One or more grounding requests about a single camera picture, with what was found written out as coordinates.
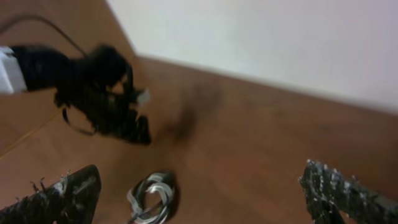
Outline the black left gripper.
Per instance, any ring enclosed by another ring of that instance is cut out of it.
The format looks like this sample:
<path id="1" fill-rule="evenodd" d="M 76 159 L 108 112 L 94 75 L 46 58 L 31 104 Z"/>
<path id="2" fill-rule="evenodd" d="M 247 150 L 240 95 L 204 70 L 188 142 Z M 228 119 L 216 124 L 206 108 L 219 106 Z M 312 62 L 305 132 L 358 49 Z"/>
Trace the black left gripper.
<path id="1" fill-rule="evenodd" d="M 54 59 L 61 73 L 55 81 L 55 104 L 64 106 L 62 116 L 69 127 L 89 136 L 124 137 L 143 145 L 152 142 L 148 118 L 131 108 L 140 94 L 134 88 L 132 66 L 114 47 L 99 45 L 80 58 L 57 52 Z M 81 111 L 93 129 L 75 126 L 67 115 L 70 107 Z"/>

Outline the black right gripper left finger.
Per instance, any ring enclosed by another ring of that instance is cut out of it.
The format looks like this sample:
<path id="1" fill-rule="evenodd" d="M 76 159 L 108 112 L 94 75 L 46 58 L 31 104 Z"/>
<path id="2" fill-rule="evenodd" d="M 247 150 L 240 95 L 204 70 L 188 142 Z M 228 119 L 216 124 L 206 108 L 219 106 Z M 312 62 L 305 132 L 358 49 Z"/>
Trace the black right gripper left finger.
<path id="1" fill-rule="evenodd" d="M 32 186 L 34 194 L 1 209 L 1 224 L 92 223 L 101 192 L 95 165 L 67 174 L 48 187 Z"/>

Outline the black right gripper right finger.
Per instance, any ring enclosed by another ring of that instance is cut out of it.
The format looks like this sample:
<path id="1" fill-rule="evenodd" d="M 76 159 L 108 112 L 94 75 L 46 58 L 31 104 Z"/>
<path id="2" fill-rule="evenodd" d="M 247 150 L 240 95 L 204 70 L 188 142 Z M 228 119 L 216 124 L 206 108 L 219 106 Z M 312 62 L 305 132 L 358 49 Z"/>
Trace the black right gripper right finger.
<path id="1" fill-rule="evenodd" d="M 347 178 L 320 161 L 307 160 L 298 179 L 313 223 L 397 223 L 397 202 Z"/>

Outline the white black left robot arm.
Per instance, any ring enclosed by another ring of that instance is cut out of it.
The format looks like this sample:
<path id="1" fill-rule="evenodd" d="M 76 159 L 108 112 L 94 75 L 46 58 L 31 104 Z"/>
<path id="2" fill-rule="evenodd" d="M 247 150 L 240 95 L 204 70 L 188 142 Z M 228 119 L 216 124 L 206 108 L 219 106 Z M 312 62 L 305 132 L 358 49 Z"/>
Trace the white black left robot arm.
<path id="1" fill-rule="evenodd" d="M 134 88 L 132 66 L 114 47 L 99 45 L 70 58 L 44 45 L 14 45 L 11 56 L 27 91 L 56 88 L 54 103 L 75 131 L 133 144 L 152 142 L 147 116 L 131 107 L 144 91 Z"/>

